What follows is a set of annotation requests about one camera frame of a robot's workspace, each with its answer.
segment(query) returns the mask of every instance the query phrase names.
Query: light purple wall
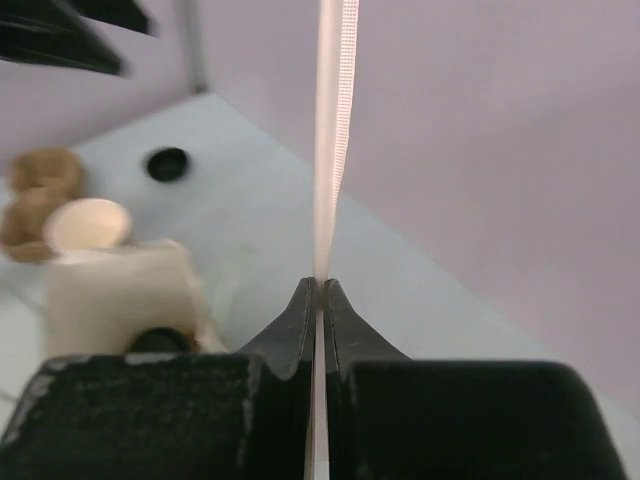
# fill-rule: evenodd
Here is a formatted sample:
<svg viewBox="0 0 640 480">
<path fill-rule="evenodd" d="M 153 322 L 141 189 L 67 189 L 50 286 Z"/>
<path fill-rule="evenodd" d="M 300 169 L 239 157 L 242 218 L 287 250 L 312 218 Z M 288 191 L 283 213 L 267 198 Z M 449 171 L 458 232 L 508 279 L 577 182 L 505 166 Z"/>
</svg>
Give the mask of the light purple wall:
<svg viewBox="0 0 640 480">
<path fill-rule="evenodd" d="M 201 8 L 216 91 L 310 159 L 317 2 Z M 346 188 L 640 416 L 638 2 L 363 0 L 360 25 Z"/>
<path fill-rule="evenodd" d="M 176 0 L 140 2 L 155 37 L 91 22 L 130 65 L 128 78 L 0 62 L 0 158 L 45 145 L 72 145 L 186 98 L 189 81 Z"/>
</svg>

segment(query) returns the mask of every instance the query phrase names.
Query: plush toy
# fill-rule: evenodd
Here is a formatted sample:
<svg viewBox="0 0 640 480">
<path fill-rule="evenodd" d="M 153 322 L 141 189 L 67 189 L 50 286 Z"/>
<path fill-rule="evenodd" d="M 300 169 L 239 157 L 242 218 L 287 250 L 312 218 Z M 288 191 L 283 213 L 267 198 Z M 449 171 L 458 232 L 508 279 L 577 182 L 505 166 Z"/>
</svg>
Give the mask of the plush toy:
<svg viewBox="0 0 640 480">
<path fill-rule="evenodd" d="M 4 211 L 0 246 L 16 262 L 46 262 L 53 253 L 42 229 L 54 210 L 82 196 L 80 159 L 64 148 L 33 150 L 9 165 L 7 177 L 17 197 Z"/>
<path fill-rule="evenodd" d="M 84 169 L 78 156 L 65 148 L 39 148 L 20 155 L 7 175 L 15 193 L 43 187 L 70 200 L 83 194 Z"/>
</svg>

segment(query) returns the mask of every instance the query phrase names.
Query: white table surface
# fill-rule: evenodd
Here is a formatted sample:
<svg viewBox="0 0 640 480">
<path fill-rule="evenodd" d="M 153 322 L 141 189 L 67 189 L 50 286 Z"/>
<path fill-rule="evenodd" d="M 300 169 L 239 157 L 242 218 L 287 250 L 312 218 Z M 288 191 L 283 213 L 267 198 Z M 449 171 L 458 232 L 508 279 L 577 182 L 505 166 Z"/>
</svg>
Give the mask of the white table surface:
<svg viewBox="0 0 640 480">
<path fill-rule="evenodd" d="M 143 157 L 163 146 L 189 152 L 188 178 L 159 184 L 146 176 Z M 128 207 L 137 239 L 171 238 L 191 250 L 231 348 L 274 319 L 310 275 L 311 165 L 216 95 L 74 150 L 89 171 L 88 194 Z M 0 201 L 8 200 L 0 189 Z M 39 364 L 40 326 L 6 284 L 42 304 L 42 269 L 0 259 L 0 388 L 16 396 Z M 344 194 L 331 273 L 356 310 L 412 357 L 554 358 Z M 597 396 L 630 478 L 640 480 L 640 422 Z M 0 425 L 11 408 L 0 401 Z"/>
</svg>

